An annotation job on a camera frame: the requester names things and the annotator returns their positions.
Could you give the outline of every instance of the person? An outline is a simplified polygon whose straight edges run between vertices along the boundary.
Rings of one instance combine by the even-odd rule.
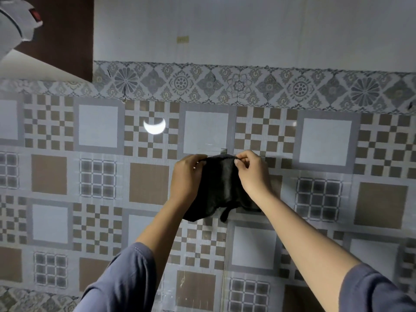
[[[75,312],[151,311],[180,221],[196,197],[206,155],[175,164],[171,195],[136,242],[87,287]],[[235,164],[247,194],[262,209],[306,283],[327,312],[416,312],[386,277],[320,234],[271,189],[266,163],[252,151]]]

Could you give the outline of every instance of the red light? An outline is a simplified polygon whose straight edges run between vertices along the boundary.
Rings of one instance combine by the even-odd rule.
[[[39,23],[42,21],[42,19],[40,18],[39,13],[35,10],[35,9],[30,9],[29,10],[30,14],[33,16],[34,20]]]

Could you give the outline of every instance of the gray square frame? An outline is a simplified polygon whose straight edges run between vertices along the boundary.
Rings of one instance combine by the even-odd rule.
[[[0,91],[0,99],[15,100],[18,102],[18,139],[2,139],[0,138],[0,145],[2,146],[24,146],[24,104],[32,103],[32,96],[23,93],[12,93]]]
[[[342,241],[342,247],[346,249],[347,251],[349,251],[351,248],[352,239],[398,244],[399,246],[398,246],[398,251],[397,251],[397,256],[396,256],[396,263],[394,264],[394,274],[393,274],[392,282],[395,285],[399,284],[401,263],[403,262],[404,249],[406,246],[405,238],[393,237],[393,236],[380,236],[380,235],[369,234],[369,233],[345,232],[344,239]]]
[[[227,239],[226,239],[226,256],[224,259],[224,270],[238,272],[238,273],[248,273],[254,275],[266,275],[266,276],[279,276],[279,267],[280,267],[280,256],[282,253],[282,242],[279,237],[276,236],[275,244],[275,260],[273,264],[273,269],[264,269],[264,268],[254,268],[246,267],[232,264],[232,245],[234,241],[234,231],[236,227],[244,228],[253,228],[253,229],[262,229],[262,230],[271,230],[273,226],[270,223],[260,223],[260,222],[247,222],[240,220],[230,220],[227,226]]]
[[[68,243],[57,243],[57,242],[49,242],[49,241],[41,241],[35,240],[33,238],[33,205],[47,205],[47,206],[55,206],[55,207],[63,207],[68,209]],[[72,227],[73,227],[73,209],[72,203],[63,202],[63,201],[54,201],[54,200],[45,200],[45,199],[34,199],[28,198],[27,201],[27,231],[28,231],[28,245],[35,245],[35,246],[44,246],[44,247],[51,247],[51,248],[60,248],[63,250],[72,250]]]
[[[123,208],[122,211],[122,250],[128,246],[128,216],[129,215],[141,215],[144,217],[155,217],[157,211],[139,210],[139,209],[127,209]]]
[[[118,107],[117,113],[117,148],[80,145],[80,105]],[[92,97],[74,97],[74,151],[124,154],[124,103],[115,99],[95,99]]]
[[[227,125],[227,153],[234,153],[234,138],[236,136],[236,122],[237,122],[237,106],[231,105],[213,105],[213,104],[191,104],[181,103],[179,111],[179,130],[178,130],[178,160],[189,154],[184,153],[184,138],[185,138],[185,115],[186,111],[200,111],[203,113],[224,113],[228,114]]]
[[[348,142],[348,153],[346,156],[345,166],[299,162],[300,146],[302,144],[303,124],[304,124],[305,118],[352,121],[349,142]],[[361,121],[360,113],[347,113],[347,112],[341,112],[341,111],[321,111],[321,110],[299,110],[298,115],[297,115],[296,136],[295,136],[294,147],[293,147],[292,169],[352,174],[354,171],[355,152],[356,152],[356,147],[358,143],[360,121]]]

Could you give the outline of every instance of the sleeve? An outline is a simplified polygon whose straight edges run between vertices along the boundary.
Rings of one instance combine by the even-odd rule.
[[[101,277],[86,288],[74,312],[148,312],[155,294],[156,265],[152,251],[136,242],[119,253]]]
[[[416,312],[413,300],[366,264],[346,274],[340,291],[340,312]]]

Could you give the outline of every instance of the white crescent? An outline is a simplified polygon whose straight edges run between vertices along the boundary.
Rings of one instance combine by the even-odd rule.
[[[148,133],[151,133],[152,135],[157,135],[165,130],[166,122],[164,118],[161,123],[158,123],[156,125],[149,125],[147,122],[143,121],[143,126]]]

